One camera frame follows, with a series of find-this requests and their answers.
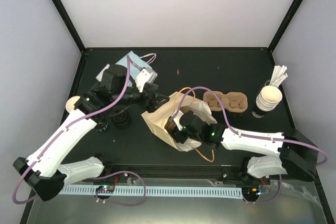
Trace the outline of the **beige paper bag with handles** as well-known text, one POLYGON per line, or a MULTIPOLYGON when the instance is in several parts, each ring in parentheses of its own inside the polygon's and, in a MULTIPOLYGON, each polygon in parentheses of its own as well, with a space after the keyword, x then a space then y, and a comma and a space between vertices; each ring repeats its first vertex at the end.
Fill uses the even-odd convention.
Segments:
POLYGON ((142 113, 142 118, 156 137, 177 151, 195 150, 206 161, 214 162, 218 135, 213 127, 217 121, 191 87, 174 92, 167 103, 155 112, 142 113))

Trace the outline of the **brown cardboard cup carrier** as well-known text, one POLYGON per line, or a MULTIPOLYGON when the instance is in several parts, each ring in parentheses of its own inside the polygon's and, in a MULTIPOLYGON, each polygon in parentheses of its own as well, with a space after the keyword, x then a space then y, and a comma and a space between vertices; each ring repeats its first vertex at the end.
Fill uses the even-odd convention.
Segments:
MULTIPOLYGON (((219 91, 214 91, 214 93, 220 98, 224 108, 229 112, 243 113, 248 108, 248 99, 246 95, 241 92, 229 92, 224 94, 219 91)), ((209 91, 203 94, 203 101, 208 104, 211 111, 218 112, 222 110, 219 101, 209 91)))

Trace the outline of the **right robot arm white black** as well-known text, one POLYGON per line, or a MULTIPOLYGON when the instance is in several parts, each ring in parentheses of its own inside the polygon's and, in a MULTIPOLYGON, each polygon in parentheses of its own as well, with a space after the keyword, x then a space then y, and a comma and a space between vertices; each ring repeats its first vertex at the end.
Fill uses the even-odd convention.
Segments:
POLYGON ((223 146, 230 151, 259 154, 259 157, 248 158, 238 171, 239 179, 245 184, 267 175, 284 174, 304 182, 311 182, 315 177, 317 147, 296 129, 277 133, 229 129, 211 114, 201 115, 189 110, 169 117, 167 132, 181 144, 194 140, 212 149, 223 146))

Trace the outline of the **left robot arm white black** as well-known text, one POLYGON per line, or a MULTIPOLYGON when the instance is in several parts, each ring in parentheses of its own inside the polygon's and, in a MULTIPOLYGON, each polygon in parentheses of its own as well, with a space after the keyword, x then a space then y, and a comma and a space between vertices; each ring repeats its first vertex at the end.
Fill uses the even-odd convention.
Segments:
POLYGON ((115 105, 138 104, 151 113, 169 101, 169 97, 156 93, 154 80, 158 74, 154 70, 138 67, 135 78, 130 70, 121 65, 106 68, 47 142, 27 158, 18 157, 13 162, 20 181, 26 182, 41 200, 49 201, 64 187, 84 179, 106 182, 112 177, 112 167, 95 156, 71 164, 62 161, 89 131, 102 130, 108 124, 104 116, 115 105))

